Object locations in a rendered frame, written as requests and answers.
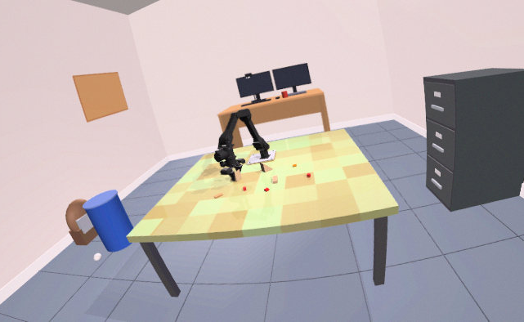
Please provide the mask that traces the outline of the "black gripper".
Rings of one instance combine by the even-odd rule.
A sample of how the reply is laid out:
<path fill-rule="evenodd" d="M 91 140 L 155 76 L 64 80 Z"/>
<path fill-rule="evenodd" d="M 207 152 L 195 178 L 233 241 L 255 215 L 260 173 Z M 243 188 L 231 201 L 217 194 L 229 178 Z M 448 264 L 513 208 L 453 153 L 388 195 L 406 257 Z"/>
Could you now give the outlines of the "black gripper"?
<path fill-rule="evenodd" d="M 233 155 L 231 157 L 226 157 L 224 160 L 226 160 L 228 168 L 223 168 L 221 170 L 222 175 L 229 175 L 233 181 L 235 181 L 235 171 L 232 171 L 232 168 L 234 168 L 236 171 L 242 169 L 242 166 L 240 163 L 244 164 L 245 159 L 235 159 L 236 155 Z"/>

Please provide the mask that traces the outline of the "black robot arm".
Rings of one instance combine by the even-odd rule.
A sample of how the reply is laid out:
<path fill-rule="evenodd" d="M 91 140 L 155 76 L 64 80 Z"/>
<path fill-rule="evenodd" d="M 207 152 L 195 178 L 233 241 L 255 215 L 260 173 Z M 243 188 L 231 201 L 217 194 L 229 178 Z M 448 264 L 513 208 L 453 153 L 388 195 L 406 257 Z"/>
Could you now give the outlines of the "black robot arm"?
<path fill-rule="evenodd" d="M 259 136 L 258 131 L 251 120 L 251 113 L 249 109 L 241 109 L 238 112 L 233 112 L 231 114 L 231 118 L 225 132 L 223 132 L 219 137 L 218 150 L 215 151 L 214 158 L 223 168 L 225 166 L 228 167 L 228 165 L 226 161 L 223 162 L 222 160 L 226 157 L 231 157 L 234 155 L 232 148 L 234 144 L 231 143 L 233 139 L 232 132 L 238 119 L 245 123 L 247 129 L 249 130 L 253 138 L 253 147 L 260 151 L 260 159 L 268 159 L 271 156 L 267 151 L 269 150 L 270 145 L 268 145 L 265 140 Z"/>

